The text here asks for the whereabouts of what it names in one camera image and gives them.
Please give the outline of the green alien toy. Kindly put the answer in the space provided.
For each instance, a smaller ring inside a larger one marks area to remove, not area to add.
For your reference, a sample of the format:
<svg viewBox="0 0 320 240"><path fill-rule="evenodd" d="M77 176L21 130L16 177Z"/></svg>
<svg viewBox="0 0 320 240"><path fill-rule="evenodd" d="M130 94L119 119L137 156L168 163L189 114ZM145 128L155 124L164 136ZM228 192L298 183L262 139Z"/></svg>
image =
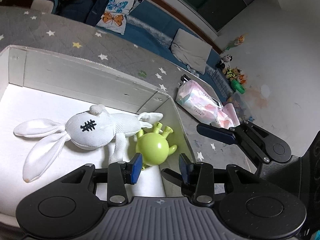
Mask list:
<svg viewBox="0 0 320 240"><path fill-rule="evenodd" d="M177 145L170 146L167 137L173 133L173 129L165 126L161 133L163 124L155 122L153 130L149 133L144 133L142 129L136 133L136 152L140 153L143 158L142 170L157 166L164 163L168 156L175 153L178 149Z"/></svg>

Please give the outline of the white plush rabbit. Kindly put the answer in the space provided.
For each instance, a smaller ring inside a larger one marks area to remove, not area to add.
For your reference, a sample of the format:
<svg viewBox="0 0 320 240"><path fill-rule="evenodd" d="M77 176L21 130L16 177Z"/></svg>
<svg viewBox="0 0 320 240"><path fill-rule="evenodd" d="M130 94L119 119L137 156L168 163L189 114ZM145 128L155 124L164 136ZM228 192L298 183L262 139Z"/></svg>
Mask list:
<svg viewBox="0 0 320 240"><path fill-rule="evenodd" d="M37 180L52 165L66 142L71 141L80 149L92 151L115 142L109 163L123 159L128 137L143 128L152 128L163 118L162 113L143 112L139 115L108 113L103 105L92 105L89 110L72 116L65 124L49 119L29 120L14 128L14 135L38 138L30 150L23 166L23 180Z"/></svg>

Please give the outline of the pile of small toys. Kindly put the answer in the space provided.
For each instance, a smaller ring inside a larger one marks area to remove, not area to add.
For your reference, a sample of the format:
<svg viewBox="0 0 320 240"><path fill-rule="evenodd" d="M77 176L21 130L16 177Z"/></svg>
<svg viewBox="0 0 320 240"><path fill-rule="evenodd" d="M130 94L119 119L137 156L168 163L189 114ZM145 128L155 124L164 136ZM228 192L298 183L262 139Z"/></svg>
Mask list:
<svg viewBox="0 0 320 240"><path fill-rule="evenodd" d="M224 74L225 78L229 81L231 88L235 92L239 92L240 94L245 93L244 85L246 84L247 80L244 74L241 73L239 68L225 68L222 73Z"/></svg>

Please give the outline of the pink tissue pack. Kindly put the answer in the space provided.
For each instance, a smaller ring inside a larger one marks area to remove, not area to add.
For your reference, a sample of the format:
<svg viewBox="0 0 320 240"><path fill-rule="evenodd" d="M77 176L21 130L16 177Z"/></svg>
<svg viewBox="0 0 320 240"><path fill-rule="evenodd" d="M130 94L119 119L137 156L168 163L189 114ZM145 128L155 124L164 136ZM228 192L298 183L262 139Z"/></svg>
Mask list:
<svg viewBox="0 0 320 240"><path fill-rule="evenodd" d="M196 81L184 82L179 87L176 102L203 124L225 129L240 125L233 104L220 106Z"/></svg>

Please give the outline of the panda plush toy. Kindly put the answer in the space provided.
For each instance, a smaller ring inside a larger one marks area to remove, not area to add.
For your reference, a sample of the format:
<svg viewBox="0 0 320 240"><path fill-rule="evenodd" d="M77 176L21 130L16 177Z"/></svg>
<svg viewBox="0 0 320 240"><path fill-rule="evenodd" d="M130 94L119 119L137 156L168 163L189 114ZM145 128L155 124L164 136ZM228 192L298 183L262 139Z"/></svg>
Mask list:
<svg viewBox="0 0 320 240"><path fill-rule="evenodd" d="M216 64L215 67L223 71L224 69L230 67L232 59L233 59L232 55L227 54L221 57L220 61Z"/></svg>

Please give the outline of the grey cushion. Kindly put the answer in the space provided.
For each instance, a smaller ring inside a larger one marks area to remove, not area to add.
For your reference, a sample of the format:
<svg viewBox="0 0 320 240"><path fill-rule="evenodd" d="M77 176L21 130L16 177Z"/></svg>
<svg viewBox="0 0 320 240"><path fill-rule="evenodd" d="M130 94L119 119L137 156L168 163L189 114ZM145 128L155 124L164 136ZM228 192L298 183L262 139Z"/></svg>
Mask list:
<svg viewBox="0 0 320 240"><path fill-rule="evenodd" d="M178 61L204 75L212 46L180 28L171 43L170 50Z"/></svg>

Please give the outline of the grey star tablecloth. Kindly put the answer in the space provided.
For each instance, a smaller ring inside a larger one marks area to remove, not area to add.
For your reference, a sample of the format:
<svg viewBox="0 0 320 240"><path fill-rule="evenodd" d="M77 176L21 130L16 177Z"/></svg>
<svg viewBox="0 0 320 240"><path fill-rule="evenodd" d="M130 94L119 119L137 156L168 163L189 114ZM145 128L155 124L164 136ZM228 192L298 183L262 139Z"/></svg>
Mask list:
<svg viewBox="0 0 320 240"><path fill-rule="evenodd" d="M19 45L97 62L176 97L180 67L112 33L67 18L18 7L1 7L1 48Z"/></svg>

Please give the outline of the grey storage box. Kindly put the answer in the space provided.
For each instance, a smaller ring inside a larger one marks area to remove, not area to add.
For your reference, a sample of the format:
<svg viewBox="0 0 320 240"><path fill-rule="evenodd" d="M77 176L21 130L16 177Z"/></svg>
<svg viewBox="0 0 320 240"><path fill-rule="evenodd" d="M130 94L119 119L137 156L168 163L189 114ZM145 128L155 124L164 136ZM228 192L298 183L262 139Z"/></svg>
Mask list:
<svg viewBox="0 0 320 240"><path fill-rule="evenodd" d="M92 61L8 46L1 52L1 223L16 227L18 203L57 178L87 163L107 166L113 142L86 151L68 141L39 179L27 183L22 178L25 159L37 139L17 137L14 128L33 119L64 124L93 104L104 105L110 113L162 113L162 124L174 131L169 143L178 146L178 153L194 157L174 101L155 86Z"/></svg>

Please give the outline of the blue sofa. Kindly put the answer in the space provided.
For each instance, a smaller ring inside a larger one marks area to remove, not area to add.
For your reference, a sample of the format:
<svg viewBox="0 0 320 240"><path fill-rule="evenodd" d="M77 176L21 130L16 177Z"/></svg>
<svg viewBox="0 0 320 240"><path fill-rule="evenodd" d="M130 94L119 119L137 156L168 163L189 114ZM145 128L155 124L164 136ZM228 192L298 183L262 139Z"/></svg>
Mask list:
<svg viewBox="0 0 320 240"><path fill-rule="evenodd" d="M38 9L46 7L51 13L55 14L57 0L33 0L33 5ZM212 46L204 75L201 75L188 65L178 61L172 54L170 46L180 28ZM217 49L204 38L199 37L194 31L183 25L179 20L174 18L174 16L151 3L149 0L144 0L127 15L124 35L104 28L100 29L114 33L132 43L136 42L144 49L169 60L181 69L191 72L191 74L194 74L212 86L221 101L226 101L234 93L234 90L231 88L229 81L225 78L222 71L215 67L221 59Z"/></svg>

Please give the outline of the dark blue backpack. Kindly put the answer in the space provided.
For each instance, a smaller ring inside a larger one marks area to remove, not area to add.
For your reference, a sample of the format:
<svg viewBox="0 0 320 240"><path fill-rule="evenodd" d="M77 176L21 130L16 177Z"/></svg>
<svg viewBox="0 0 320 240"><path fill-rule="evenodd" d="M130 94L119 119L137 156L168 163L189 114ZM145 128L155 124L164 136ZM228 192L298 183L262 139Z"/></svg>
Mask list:
<svg viewBox="0 0 320 240"><path fill-rule="evenodd" d="M109 0L57 0L55 14L95 27Z"/></svg>

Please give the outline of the butterfly print pillow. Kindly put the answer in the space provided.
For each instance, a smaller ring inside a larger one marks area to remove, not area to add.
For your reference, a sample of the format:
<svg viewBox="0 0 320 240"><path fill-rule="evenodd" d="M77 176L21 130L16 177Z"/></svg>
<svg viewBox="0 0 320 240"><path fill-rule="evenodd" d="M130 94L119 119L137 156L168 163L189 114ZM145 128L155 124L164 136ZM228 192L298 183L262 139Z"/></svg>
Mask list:
<svg viewBox="0 0 320 240"><path fill-rule="evenodd" d="M144 0L109 0L97 27L124 35L126 17Z"/></svg>

